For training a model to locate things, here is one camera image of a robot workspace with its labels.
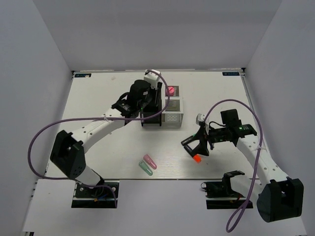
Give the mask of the green cap black highlighter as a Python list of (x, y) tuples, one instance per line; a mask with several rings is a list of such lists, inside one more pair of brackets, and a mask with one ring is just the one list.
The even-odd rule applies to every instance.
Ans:
[(181, 141), (181, 145), (182, 146), (188, 145), (195, 140), (196, 140), (195, 134), (193, 134), (193, 135), (189, 136), (188, 138), (184, 139), (183, 141)]

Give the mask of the orange cap black highlighter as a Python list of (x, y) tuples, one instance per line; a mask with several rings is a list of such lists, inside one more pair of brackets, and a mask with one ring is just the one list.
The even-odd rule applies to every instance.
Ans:
[(185, 145), (184, 149), (186, 150), (186, 152), (193, 158), (193, 160), (197, 163), (201, 162), (201, 157), (199, 154), (196, 153), (196, 151), (194, 151), (190, 146)]

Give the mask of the pink patterned glue stick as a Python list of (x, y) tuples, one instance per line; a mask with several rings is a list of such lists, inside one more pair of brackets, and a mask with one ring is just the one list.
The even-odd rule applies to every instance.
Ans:
[(172, 87), (172, 86), (168, 86), (166, 89), (165, 89), (165, 95), (166, 96), (173, 96), (175, 94), (175, 88)]

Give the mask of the pink eraser capsule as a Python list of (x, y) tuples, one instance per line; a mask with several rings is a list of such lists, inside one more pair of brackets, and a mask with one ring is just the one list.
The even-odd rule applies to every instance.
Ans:
[(153, 161), (153, 159), (149, 155), (144, 155), (143, 160), (154, 170), (157, 169), (156, 163)]

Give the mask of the green eraser capsule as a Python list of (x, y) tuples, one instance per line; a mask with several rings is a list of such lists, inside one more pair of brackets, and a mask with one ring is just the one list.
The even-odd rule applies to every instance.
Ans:
[(145, 161), (141, 160), (138, 163), (139, 167), (149, 176), (153, 175), (153, 171), (150, 169), (150, 167), (145, 163)]

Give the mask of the pink cap black highlighter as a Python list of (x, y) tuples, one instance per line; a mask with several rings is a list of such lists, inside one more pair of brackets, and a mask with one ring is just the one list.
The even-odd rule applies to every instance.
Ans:
[(156, 106), (157, 112), (161, 111), (161, 89), (162, 89), (162, 82), (158, 82), (156, 96), (155, 96), (155, 106)]

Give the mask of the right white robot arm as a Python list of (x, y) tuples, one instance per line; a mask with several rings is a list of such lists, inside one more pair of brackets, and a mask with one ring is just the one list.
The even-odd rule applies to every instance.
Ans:
[(302, 214), (304, 185), (300, 179), (292, 179), (280, 169), (270, 154), (259, 146), (257, 132), (250, 124), (242, 124), (237, 110), (221, 113), (223, 125), (214, 129), (205, 115), (198, 114), (196, 134), (182, 141), (187, 153), (197, 162), (201, 156), (209, 156), (215, 143), (232, 142), (246, 157), (260, 183), (255, 184), (251, 202), (256, 203), (258, 213), (265, 222), (274, 222)]

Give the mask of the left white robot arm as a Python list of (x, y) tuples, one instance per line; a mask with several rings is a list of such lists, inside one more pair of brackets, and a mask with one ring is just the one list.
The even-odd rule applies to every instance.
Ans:
[(93, 196), (101, 195), (104, 180), (86, 164), (85, 153), (105, 136), (126, 126), (129, 120), (125, 118), (136, 118), (146, 106), (156, 104), (161, 87), (161, 82), (152, 88), (149, 82), (136, 80), (100, 120), (72, 132), (60, 131), (52, 148), (51, 162), (69, 179), (87, 185)]

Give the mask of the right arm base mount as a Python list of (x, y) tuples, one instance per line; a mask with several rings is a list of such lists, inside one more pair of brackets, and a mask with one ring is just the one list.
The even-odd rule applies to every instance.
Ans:
[(223, 174), (218, 181), (201, 183), (207, 209), (237, 209), (245, 202), (251, 181), (245, 173), (232, 171)]

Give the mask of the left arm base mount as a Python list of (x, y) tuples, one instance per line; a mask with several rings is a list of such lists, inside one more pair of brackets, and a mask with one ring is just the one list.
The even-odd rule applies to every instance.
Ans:
[(111, 190), (106, 187), (92, 189), (77, 183), (75, 185), (71, 207), (98, 209), (116, 208), (117, 206), (115, 204), (118, 203), (120, 183), (110, 181), (104, 184), (108, 185)]

